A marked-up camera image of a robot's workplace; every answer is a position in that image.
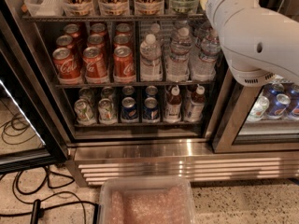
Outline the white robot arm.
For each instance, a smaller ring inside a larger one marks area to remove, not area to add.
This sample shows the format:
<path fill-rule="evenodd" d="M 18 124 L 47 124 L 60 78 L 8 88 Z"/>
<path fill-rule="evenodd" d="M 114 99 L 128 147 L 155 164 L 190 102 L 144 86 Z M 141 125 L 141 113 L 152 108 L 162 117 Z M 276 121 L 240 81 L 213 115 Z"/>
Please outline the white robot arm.
<path fill-rule="evenodd" d="M 259 0 L 207 0 L 206 16 L 235 80 L 261 87 L 275 76 L 299 83 L 299 22 Z"/>

